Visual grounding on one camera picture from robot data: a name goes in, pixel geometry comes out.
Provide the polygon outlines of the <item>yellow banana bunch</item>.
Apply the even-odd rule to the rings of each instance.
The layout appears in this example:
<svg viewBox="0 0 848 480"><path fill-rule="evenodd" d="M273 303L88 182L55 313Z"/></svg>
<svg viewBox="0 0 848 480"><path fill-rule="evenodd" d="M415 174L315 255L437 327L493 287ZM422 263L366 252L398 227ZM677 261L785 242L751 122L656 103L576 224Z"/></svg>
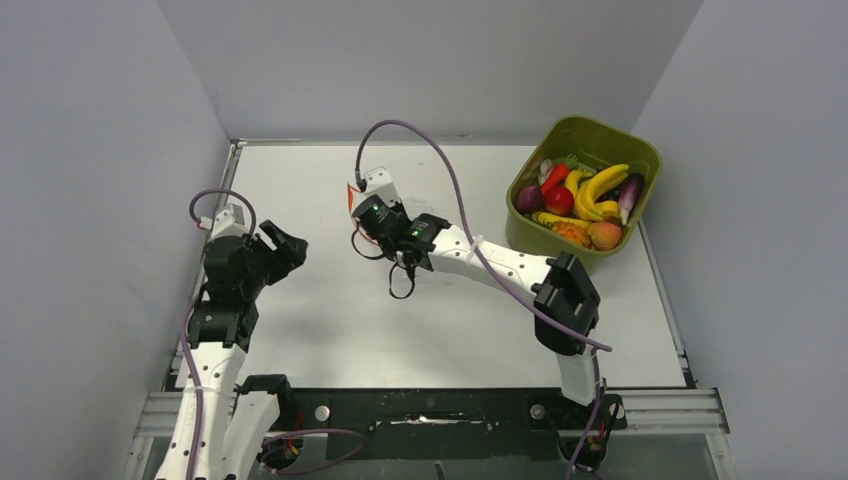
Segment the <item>yellow banana bunch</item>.
<svg viewBox="0 0 848 480"><path fill-rule="evenodd" d="M603 221L602 210L596 206L597 199L605 192L622 183L629 173L630 166L617 164L599 171L579 189L575 200L577 216L586 221Z"/></svg>

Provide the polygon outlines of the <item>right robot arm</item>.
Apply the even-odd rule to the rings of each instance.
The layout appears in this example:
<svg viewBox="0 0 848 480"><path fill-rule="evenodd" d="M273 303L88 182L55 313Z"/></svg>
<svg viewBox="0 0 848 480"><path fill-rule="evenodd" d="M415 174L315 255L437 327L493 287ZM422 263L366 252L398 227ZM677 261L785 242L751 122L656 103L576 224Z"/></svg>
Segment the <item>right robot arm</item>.
<svg viewBox="0 0 848 480"><path fill-rule="evenodd" d="M534 335L557 359L562 411L572 425L602 425L604 386L591 334L600 295L581 261L562 252L533 255L474 240L459 226L423 213L408 217L399 202L370 195L353 203L356 230L375 242L380 257L409 280L421 270L458 275L499 289L533 316Z"/></svg>

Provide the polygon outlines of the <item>clear zip top bag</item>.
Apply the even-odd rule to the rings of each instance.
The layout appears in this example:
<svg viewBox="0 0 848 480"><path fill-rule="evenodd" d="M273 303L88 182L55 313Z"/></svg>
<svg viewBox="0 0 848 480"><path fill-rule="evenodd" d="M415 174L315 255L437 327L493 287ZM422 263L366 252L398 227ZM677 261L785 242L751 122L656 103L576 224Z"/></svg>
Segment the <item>clear zip top bag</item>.
<svg viewBox="0 0 848 480"><path fill-rule="evenodd" d="M380 252L370 260L388 260L389 295L396 300L409 298L416 289L420 269L435 270L430 254L436 239L451 223L423 210L411 216L393 182L368 180L348 188L348 207L355 225L354 235L362 235Z"/></svg>

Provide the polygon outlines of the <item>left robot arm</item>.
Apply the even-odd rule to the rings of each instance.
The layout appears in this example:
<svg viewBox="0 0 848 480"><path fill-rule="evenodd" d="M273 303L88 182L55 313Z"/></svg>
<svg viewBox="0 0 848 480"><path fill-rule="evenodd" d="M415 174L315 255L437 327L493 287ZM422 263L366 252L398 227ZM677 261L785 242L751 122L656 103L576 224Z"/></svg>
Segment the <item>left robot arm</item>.
<svg viewBox="0 0 848 480"><path fill-rule="evenodd" d="M260 292L303 265L308 243L272 221L234 223L204 247L205 281L182 338L189 375L159 479L245 479L279 415L291 408L282 374L237 379L258 323Z"/></svg>

